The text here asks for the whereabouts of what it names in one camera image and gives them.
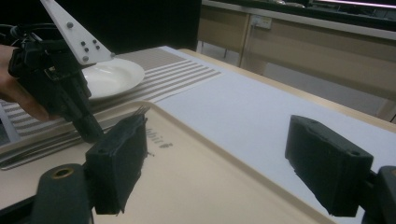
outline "finger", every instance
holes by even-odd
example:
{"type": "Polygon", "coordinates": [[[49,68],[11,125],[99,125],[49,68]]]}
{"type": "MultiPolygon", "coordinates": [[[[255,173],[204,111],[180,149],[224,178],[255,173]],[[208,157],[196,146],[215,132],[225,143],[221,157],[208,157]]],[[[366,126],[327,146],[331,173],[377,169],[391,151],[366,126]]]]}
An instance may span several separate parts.
{"type": "Polygon", "coordinates": [[[38,120],[49,120],[50,115],[44,106],[40,105],[35,98],[14,78],[3,83],[3,94],[10,102],[16,102],[30,116],[38,120]]]}

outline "dark background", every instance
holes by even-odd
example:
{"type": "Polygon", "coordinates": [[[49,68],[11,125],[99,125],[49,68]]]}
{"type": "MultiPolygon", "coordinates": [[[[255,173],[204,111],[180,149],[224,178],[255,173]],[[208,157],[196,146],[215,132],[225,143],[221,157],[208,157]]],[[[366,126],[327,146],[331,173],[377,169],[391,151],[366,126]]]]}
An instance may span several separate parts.
{"type": "MultiPolygon", "coordinates": [[[[57,2],[110,51],[117,54],[159,46],[196,49],[201,0],[57,2]]],[[[1,24],[37,22],[52,22],[39,0],[2,2],[1,24]]]]}

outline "white plate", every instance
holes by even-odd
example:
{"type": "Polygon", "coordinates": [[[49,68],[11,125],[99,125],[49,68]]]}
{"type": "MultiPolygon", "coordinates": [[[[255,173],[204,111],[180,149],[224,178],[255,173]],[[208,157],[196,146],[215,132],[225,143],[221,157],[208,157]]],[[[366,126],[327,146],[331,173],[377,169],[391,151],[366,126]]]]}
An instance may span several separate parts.
{"type": "Polygon", "coordinates": [[[85,68],[82,73],[92,94],[90,100],[100,100],[128,91],[145,77],[145,71],[140,65],[117,58],[85,68]]]}

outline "white table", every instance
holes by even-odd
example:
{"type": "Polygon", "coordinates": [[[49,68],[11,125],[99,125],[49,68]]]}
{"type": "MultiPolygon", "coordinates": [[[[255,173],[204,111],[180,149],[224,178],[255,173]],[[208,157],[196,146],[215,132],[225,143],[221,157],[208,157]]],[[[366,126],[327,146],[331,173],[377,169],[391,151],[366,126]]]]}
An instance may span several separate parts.
{"type": "MultiPolygon", "coordinates": [[[[188,50],[162,49],[220,75],[167,94],[155,104],[326,216],[325,209],[284,158],[290,115],[315,119],[370,152],[375,156],[374,171],[382,165],[396,164],[393,124],[188,50]]],[[[9,181],[23,184],[18,175],[26,176],[21,171],[29,166],[10,171],[13,176],[0,173],[0,181],[8,181],[0,195],[14,190],[9,181]]],[[[26,188],[34,190],[35,186],[26,188]]],[[[333,219],[339,223],[361,223],[361,216],[360,210],[357,218],[333,219]]]]}

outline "human hand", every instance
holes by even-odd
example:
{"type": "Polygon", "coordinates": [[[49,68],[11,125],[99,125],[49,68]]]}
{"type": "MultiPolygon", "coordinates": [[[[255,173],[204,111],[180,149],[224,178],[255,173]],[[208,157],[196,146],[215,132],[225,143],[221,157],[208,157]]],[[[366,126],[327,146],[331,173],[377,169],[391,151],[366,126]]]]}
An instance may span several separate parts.
{"type": "Polygon", "coordinates": [[[49,120],[47,110],[8,73],[8,64],[14,48],[0,45],[0,99],[11,103],[18,103],[29,115],[38,120],[49,120]]]}

